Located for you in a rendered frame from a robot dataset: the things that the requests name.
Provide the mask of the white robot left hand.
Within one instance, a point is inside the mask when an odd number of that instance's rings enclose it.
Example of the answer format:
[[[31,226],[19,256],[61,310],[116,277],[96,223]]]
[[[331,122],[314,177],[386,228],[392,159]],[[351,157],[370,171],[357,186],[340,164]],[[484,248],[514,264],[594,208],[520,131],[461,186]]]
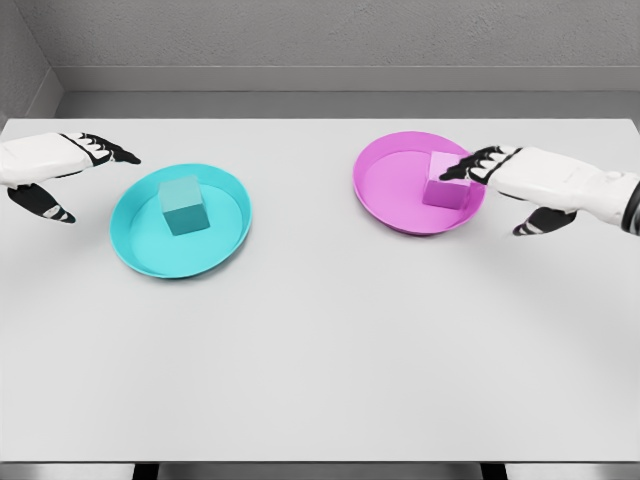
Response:
[[[65,224],[76,218],[42,186],[50,179],[77,175],[106,163],[139,165],[123,147],[91,133],[44,133],[0,142],[0,185],[26,211]]]

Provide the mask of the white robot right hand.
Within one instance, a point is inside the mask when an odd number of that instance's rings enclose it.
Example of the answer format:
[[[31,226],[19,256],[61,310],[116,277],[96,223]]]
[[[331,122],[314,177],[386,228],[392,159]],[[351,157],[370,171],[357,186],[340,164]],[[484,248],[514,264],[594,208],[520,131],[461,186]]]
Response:
[[[579,211],[603,219],[598,196],[603,172],[583,161],[534,147],[489,146],[462,158],[439,176],[471,180],[503,196],[537,206],[514,227],[515,236],[542,235],[572,223]]]

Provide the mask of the pink cube block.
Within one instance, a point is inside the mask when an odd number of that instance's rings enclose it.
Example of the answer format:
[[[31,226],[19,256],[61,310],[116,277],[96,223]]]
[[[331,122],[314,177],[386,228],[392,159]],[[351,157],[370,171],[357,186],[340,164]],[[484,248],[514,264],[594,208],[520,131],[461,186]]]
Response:
[[[433,151],[426,168],[426,179],[422,202],[425,205],[460,210],[468,203],[471,182],[464,179],[443,181],[443,175],[449,167],[455,166],[463,155]]]

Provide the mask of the cyan round plate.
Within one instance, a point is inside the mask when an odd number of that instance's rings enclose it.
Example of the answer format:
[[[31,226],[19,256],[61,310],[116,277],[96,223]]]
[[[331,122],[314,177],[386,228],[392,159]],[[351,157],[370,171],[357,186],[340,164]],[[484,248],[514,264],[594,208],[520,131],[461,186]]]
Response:
[[[160,190],[188,177],[196,180],[209,226],[175,235],[168,218],[184,207],[167,209]],[[251,220],[251,200],[239,179],[207,164],[178,164],[150,173],[122,195],[111,216],[110,240],[130,268],[152,277],[186,278],[230,258],[246,239]]]

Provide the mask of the cyan cube block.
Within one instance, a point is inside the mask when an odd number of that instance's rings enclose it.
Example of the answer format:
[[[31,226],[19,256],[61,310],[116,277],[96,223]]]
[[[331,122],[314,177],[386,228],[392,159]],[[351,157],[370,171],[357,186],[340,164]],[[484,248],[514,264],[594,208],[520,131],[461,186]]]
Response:
[[[174,236],[210,227],[204,198],[196,176],[161,182],[158,197],[165,222]]]

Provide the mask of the pink round plate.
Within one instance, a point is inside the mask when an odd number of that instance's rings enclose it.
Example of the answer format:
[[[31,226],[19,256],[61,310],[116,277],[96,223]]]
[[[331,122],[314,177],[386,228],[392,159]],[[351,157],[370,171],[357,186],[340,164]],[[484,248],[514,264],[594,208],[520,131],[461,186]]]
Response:
[[[469,155],[445,137],[419,131],[391,133],[370,143],[359,154],[352,173],[356,196],[364,208],[383,224],[413,235],[439,234],[470,221],[484,203],[486,187],[481,184],[470,181],[464,209],[422,202],[433,151]]]

